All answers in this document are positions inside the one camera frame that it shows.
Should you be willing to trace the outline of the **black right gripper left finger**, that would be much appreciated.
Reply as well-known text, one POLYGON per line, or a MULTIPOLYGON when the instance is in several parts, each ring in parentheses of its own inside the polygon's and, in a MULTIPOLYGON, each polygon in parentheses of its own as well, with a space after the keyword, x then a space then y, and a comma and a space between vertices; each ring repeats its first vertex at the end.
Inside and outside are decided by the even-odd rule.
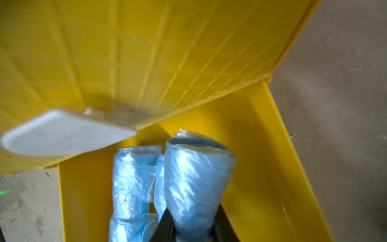
POLYGON ((168 209, 165 209, 158 227, 149 242, 176 242, 176 229, 173 217, 168 209))

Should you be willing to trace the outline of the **yellow bottom drawer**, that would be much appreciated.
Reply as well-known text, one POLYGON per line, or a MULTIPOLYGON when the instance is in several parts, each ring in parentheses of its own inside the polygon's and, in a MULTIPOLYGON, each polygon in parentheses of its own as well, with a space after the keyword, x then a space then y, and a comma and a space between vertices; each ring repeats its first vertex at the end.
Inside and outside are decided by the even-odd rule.
POLYGON ((334 240, 266 81, 142 128, 126 141, 59 163, 63 240, 107 241, 115 152, 165 145, 180 129, 215 139, 238 157, 222 206, 241 241, 334 240))

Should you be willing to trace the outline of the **yellow drawer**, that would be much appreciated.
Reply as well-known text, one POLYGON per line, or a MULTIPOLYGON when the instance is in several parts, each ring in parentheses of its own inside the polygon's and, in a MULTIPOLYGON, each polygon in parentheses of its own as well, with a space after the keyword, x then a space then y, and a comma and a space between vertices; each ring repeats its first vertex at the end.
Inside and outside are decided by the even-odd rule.
POLYGON ((1 133, 56 108, 138 129, 253 85, 265 146, 296 157, 268 90, 318 1, 1 1, 1 133))
POLYGON ((63 240, 107 241, 115 152, 165 145, 180 129, 215 139, 238 157, 222 206, 241 241, 334 240, 266 81, 142 128, 126 141, 59 163, 63 240))

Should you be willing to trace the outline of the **blue trash bag roll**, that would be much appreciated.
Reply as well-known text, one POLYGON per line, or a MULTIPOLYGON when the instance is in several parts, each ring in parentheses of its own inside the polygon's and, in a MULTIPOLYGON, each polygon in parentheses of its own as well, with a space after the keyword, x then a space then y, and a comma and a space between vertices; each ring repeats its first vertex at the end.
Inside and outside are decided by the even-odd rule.
POLYGON ((113 213, 109 223, 110 242, 148 242, 157 226, 151 213, 156 162, 162 146, 119 149, 113 160, 113 213))
POLYGON ((164 186, 164 155, 159 155, 156 163, 156 176, 155 176, 155 188, 154 188, 154 206, 158 214, 158 222, 162 219, 162 216, 166 210, 165 199, 165 186, 164 186))
POLYGON ((178 242, 208 242, 238 158, 207 136, 180 130, 166 143, 164 189, 178 242))

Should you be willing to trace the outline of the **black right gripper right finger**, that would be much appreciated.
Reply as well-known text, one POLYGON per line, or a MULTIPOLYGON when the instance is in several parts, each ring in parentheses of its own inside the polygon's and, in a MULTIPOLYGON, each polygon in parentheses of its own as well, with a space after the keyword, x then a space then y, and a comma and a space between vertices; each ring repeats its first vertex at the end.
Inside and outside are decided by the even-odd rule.
POLYGON ((212 229, 214 242, 240 242, 222 205, 219 205, 212 229))

